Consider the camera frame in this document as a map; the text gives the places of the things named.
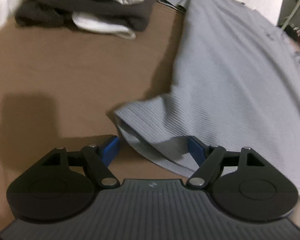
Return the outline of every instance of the gray blanket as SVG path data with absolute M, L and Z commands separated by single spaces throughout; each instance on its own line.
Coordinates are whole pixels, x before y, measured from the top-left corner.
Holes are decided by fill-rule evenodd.
M 116 111 L 129 144 L 191 176 L 186 138 L 250 146 L 300 193 L 300 55 L 287 36 L 235 0 L 190 0 L 169 94 Z

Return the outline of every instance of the black bracket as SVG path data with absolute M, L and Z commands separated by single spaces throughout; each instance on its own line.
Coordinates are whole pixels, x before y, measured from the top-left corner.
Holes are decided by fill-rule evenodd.
M 187 187 L 205 189 L 230 215 L 250 221 L 276 220 L 289 214 L 298 201 L 292 182 L 250 147 L 228 152 L 190 136 L 188 150 L 200 167 Z M 238 169 L 221 176 L 226 166 Z
M 107 168 L 119 153 L 119 138 L 112 136 L 100 147 L 85 146 L 80 152 L 57 147 L 15 179 L 7 200 L 16 218 L 56 221 L 81 212 L 103 189 L 116 188 L 118 179 Z M 70 170 L 80 166 L 84 175 Z

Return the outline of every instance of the ribbed fabric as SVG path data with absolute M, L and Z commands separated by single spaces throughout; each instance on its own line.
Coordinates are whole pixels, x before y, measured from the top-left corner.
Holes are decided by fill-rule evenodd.
M 180 180 L 127 179 L 103 190 L 83 213 L 54 224 L 16 220 L 3 240 L 300 240 L 288 219 L 265 224 L 219 211 L 203 191 Z
M 235 0 L 191 0 L 171 92 L 116 111 L 141 155 L 184 176 L 198 168 L 186 137 L 250 146 L 300 193 L 300 61 L 287 36 Z

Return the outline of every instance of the white cable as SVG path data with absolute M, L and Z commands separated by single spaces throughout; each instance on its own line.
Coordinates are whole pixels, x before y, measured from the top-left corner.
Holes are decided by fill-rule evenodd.
M 284 24 L 282 25 L 281 29 L 284 30 L 284 29 L 288 26 L 290 20 L 291 20 L 292 17 L 295 15 L 295 13 L 296 13 L 297 10 L 299 9 L 299 7 L 300 7 L 300 0 L 298 0 L 298 2 L 297 2 L 297 4 L 296 4 L 295 8 L 292 10 L 291 14 L 289 15 L 288 19 L 284 22 Z

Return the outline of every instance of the blue clamp pad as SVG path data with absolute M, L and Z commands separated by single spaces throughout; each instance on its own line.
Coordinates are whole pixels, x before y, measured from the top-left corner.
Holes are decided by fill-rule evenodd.
M 195 136 L 188 137 L 188 151 L 191 154 L 195 162 L 201 166 L 201 164 L 207 159 L 209 147 L 205 145 Z
M 103 161 L 104 165 L 108 167 L 110 163 L 119 153 L 120 140 L 118 136 L 111 136 L 98 149 L 98 155 Z

